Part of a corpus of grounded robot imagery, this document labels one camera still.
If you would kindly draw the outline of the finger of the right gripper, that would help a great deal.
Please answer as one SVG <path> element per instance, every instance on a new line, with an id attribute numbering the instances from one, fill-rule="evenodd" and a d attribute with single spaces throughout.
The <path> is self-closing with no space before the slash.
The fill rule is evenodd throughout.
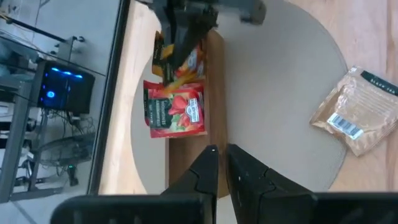
<path id="1" fill-rule="evenodd" d="M 187 57 L 187 51 L 184 46 L 187 33 L 187 17 L 182 10 L 173 7 L 162 7 L 161 12 L 165 43 L 174 47 L 171 55 L 167 58 L 173 67 L 179 67 Z"/>
<path id="2" fill-rule="evenodd" d="M 207 33 L 217 26 L 218 13 L 194 15 L 188 20 L 188 29 L 183 40 L 183 62 L 186 61 L 192 50 L 198 45 Z"/>

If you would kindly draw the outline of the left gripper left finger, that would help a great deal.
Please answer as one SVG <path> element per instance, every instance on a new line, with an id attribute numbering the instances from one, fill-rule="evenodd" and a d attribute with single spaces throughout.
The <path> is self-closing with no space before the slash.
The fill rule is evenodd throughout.
<path id="1" fill-rule="evenodd" d="M 162 192 L 172 203 L 166 206 L 166 224 L 216 223 L 218 160 L 218 147 L 207 146 L 182 176 Z"/>

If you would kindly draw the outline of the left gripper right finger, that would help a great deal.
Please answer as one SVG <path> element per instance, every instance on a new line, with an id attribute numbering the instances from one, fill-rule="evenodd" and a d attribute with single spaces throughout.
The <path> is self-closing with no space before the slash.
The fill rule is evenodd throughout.
<path id="1" fill-rule="evenodd" d="M 309 224 L 312 192 L 235 144 L 226 148 L 226 175 L 238 224 Z"/>

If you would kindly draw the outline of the yellow mango tea packet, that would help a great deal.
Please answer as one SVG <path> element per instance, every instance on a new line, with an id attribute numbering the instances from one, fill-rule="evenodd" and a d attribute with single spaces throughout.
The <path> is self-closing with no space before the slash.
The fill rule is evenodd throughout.
<path id="1" fill-rule="evenodd" d="M 155 32 L 152 73 L 162 77 L 162 86 L 166 92 L 171 92 L 183 85 L 203 79 L 206 60 L 204 44 L 203 39 L 199 41 L 184 63 L 175 70 L 171 63 L 167 61 L 174 49 L 174 44 L 165 45 L 163 33 Z"/>

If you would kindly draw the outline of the wooden compartment tray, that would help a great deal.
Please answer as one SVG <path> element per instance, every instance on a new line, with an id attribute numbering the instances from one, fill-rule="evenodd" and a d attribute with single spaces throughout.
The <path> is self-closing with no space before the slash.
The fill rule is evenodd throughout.
<path id="1" fill-rule="evenodd" d="M 224 39 L 214 30 L 209 31 L 203 44 L 205 60 L 205 129 L 206 134 L 165 141 L 166 185 L 170 185 L 189 168 L 207 145 L 217 145 L 219 152 L 218 198 L 229 195 L 225 149 L 228 144 Z"/>

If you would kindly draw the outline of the red strawberry tea packet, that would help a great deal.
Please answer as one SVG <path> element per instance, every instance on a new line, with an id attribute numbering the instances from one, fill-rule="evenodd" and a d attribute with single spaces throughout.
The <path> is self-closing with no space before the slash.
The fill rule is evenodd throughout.
<path id="1" fill-rule="evenodd" d="M 164 92 L 161 83 L 143 82 L 144 118 L 152 138 L 203 135 L 204 84 L 189 83 Z"/>

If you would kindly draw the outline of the round grey mat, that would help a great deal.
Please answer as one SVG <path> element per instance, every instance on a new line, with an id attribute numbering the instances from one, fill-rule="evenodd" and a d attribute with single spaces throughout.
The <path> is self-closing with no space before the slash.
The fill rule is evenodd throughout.
<path id="1" fill-rule="evenodd" d="M 309 13 L 265 0 L 261 26 L 222 14 L 228 142 L 296 183 L 326 191 L 344 146 L 310 118 L 347 66 L 335 41 Z"/>

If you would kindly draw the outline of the black computer tower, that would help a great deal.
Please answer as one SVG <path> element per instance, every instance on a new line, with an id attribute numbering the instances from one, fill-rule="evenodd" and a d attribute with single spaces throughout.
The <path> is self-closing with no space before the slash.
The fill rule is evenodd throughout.
<path id="1" fill-rule="evenodd" d="M 31 100 L 39 108 L 88 114 L 94 83 L 95 77 L 90 73 L 44 60 L 36 69 Z"/>

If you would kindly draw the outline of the black floor fan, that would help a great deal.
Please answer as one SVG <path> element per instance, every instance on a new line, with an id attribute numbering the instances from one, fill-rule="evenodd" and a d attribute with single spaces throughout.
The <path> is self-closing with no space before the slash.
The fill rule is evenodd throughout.
<path id="1" fill-rule="evenodd" d="M 57 139 L 27 153 L 29 186 L 53 182 L 55 178 L 68 176 L 70 186 L 79 184 L 77 165 L 88 162 L 93 156 L 94 133 Z"/>

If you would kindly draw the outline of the grey metal shelf frame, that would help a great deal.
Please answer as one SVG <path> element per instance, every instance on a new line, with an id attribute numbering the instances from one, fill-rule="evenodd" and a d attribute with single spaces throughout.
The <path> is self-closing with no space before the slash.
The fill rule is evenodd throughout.
<path id="1" fill-rule="evenodd" d="M 28 183 L 27 153 L 46 144 L 44 138 L 50 115 L 61 117 L 71 125 L 72 130 L 77 130 L 71 136 L 88 134 L 71 120 L 72 112 L 39 108 L 31 100 L 32 83 L 40 62 L 56 61 L 86 72 L 83 67 L 70 61 L 74 41 L 84 39 L 72 36 L 68 39 L 58 37 L 57 40 L 57 52 L 41 58 L 39 49 L 26 46 L 0 33 L 0 93 L 11 94 L 14 105 L 1 165 L 0 203 L 49 197 L 63 192 L 63 187 L 40 189 L 39 184 L 29 186 Z"/>

